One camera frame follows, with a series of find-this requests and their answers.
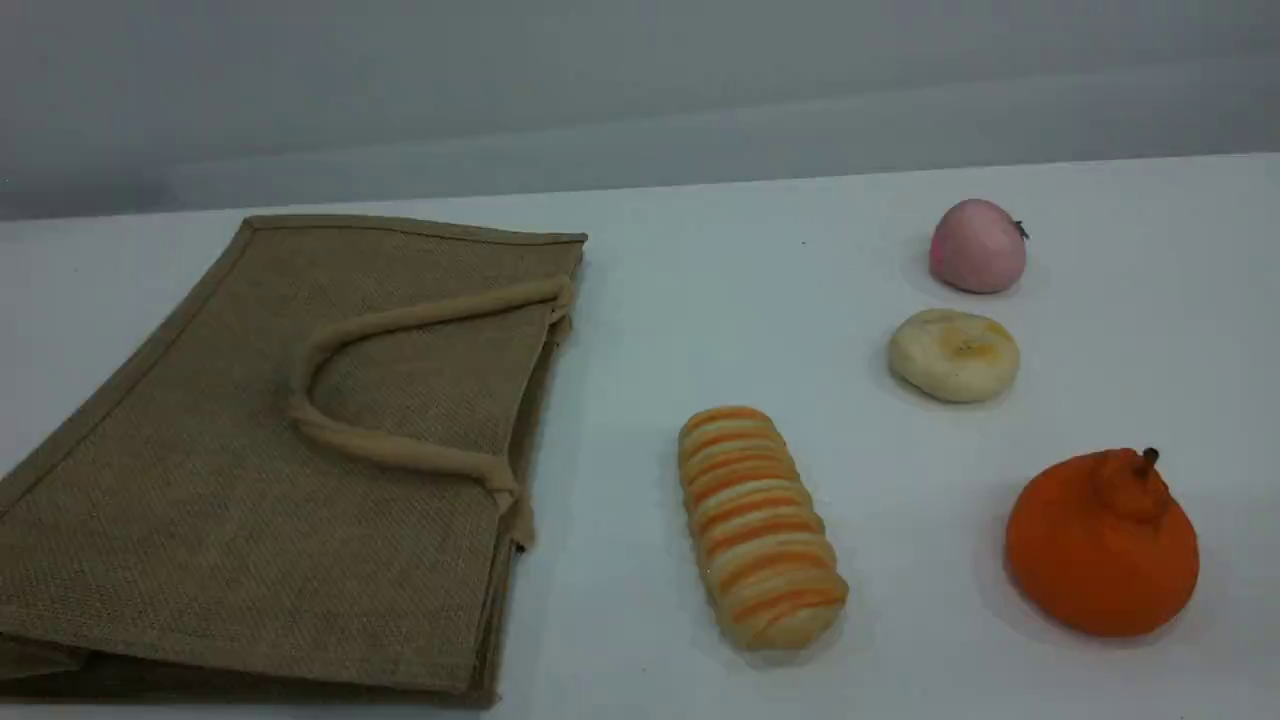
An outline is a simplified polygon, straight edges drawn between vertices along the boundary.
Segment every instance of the rope handle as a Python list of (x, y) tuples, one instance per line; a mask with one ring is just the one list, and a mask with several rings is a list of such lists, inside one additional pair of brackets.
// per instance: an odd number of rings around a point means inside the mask
[[(572, 292), (573, 284), (570, 278), (558, 275), (479, 295), (372, 313), (321, 328), (302, 347), (289, 375), (289, 418), (303, 436), (352, 457), (396, 469), (474, 478), (493, 493), (500, 519), (520, 500), (520, 486), (504, 457), (335, 420), (321, 413), (311, 401), (315, 375), (339, 350), (376, 334), (489, 315), (548, 301), (554, 302), (549, 320), (554, 324), (564, 318)], [(527, 502), (518, 505), (522, 518), (516, 523), (516, 541), (529, 546), (532, 542), (531, 510)]]

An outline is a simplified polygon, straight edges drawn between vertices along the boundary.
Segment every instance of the gray wall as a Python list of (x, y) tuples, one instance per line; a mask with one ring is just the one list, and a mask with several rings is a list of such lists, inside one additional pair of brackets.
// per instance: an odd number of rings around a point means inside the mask
[(1276, 0), (8, 0), (0, 217), (1280, 150)]

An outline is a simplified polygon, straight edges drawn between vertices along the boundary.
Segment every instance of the white table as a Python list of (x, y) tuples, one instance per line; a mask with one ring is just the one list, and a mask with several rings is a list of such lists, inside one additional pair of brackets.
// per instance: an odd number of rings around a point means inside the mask
[[(933, 224), (970, 196), (1032, 233), (1007, 296), (925, 272)], [(590, 233), (494, 716), (1276, 716), (1280, 155), (323, 209)], [(247, 213), (0, 224), (0, 470), (124, 360)], [(1011, 395), (943, 407), (890, 378), (890, 332), (937, 305), (1014, 332)], [(675, 433), (723, 402), (774, 416), (854, 587), (844, 625), (797, 665), (733, 652), (694, 569)], [(1046, 465), (1146, 445), (1199, 530), (1199, 588), (1156, 639), (1071, 635), (1006, 583), (1002, 523)]]

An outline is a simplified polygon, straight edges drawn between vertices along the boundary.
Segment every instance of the striped bread roll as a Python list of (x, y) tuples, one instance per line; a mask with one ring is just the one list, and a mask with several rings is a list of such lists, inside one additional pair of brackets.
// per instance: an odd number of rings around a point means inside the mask
[(768, 415), (713, 407), (690, 418), (680, 482), (703, 580), (733, 642), (796, 650), (836, 621), (849, 585)]

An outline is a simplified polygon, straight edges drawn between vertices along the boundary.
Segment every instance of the fake fruit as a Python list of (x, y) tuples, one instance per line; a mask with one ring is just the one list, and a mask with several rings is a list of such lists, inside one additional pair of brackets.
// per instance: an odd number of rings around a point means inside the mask
[(1020, 363), (1018, 343), (1004, 325), (959, 310), (916, 313), (888, 343), (890, 369), (947, 402), (1000, 395), (1014, 382)]
[(1199, 577), (1196, 529), (1147, 448), (1048, 468), (1023, 489), (1005, 533), (1014, 582), (1046, 614), (1101, 637), (1174, 619)]
[(1027, 268), (1027, 231), (987, 200), (965, 200), (933, 231), (929, 272), (969, 292), (1009, 290)]
[(745, 650), (799, 650), (831, 628), (849, 585), (768, 415), (713, 407), (680, 430), (680, 483), (703, 582)]

